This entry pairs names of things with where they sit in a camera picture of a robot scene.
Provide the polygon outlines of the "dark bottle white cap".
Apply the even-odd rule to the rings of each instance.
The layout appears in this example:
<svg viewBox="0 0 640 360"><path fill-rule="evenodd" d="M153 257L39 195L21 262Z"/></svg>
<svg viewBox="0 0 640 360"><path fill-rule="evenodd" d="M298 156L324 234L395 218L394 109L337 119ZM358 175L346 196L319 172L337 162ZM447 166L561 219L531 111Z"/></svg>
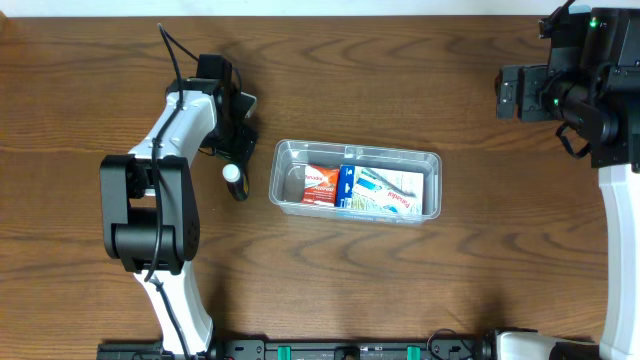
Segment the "dark bottle white cap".
<svg viewBox="0 0 640 360"><path fill-rule="evenodd" d="M245 201L249 196L249 185L243 170L236 164L227 164L222 175L232 197L236 201Z"/></svg>

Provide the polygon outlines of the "red medicine box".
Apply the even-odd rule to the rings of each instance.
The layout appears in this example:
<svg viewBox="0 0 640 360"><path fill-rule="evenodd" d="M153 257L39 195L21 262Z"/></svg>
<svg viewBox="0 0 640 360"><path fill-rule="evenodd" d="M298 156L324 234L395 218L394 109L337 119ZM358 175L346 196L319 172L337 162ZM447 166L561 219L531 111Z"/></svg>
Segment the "red medicine box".
<svg viewBox="0 0 640 360"><path fill-rule="evenodd" d="M301 202L318 206L334 206L339 179L338 168L306 165Z"/></svg>

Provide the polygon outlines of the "clear plastic container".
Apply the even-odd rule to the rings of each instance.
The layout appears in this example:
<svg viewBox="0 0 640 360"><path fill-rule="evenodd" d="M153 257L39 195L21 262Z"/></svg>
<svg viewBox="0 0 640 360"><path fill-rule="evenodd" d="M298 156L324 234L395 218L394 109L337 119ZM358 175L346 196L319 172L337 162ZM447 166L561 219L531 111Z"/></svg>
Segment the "clear plastic container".
<svg viewBox="0 0 640 360"><path fill-rule="evenodd" d="M334 206L301 202L306 165L340 170ZM276 146L269 197L286 214L418 225L440 215L441 195L433 152L303 140Z"/></svg>

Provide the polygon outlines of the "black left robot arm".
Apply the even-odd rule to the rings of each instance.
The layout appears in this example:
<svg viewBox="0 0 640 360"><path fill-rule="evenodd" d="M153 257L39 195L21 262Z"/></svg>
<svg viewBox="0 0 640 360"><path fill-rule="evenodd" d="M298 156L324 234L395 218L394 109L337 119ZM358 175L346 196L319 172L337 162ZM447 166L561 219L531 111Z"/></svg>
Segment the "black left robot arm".
<svg viewBox="0 0 640 360"><path fill-rule="evenodd" d="M222 174L232 197L246 200L246 167L257 133L244 121L256 104L241 80L176 80L149 134L128 154L103 159L105 250L143 286L163 337L155 343L102 344L98 358L222 358L194 274L201 230L191 166L199 151L210 149L226 162Z"/></svg>

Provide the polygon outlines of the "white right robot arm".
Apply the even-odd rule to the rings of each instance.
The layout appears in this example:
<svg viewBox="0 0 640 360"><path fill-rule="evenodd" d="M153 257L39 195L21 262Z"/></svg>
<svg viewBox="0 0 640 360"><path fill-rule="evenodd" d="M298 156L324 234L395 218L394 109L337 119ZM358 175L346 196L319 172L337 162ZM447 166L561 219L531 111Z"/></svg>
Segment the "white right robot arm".
<svg viewBox="0 0 640 360"><path fill-rule="evenodd" d="M639 356L639 11L565 2L539 21L547 63L511 65L495 81L496 115L559 122L556 137L598 172L608 231L608 300L597 343L534 330L487 334L477 359Z"/></svg>

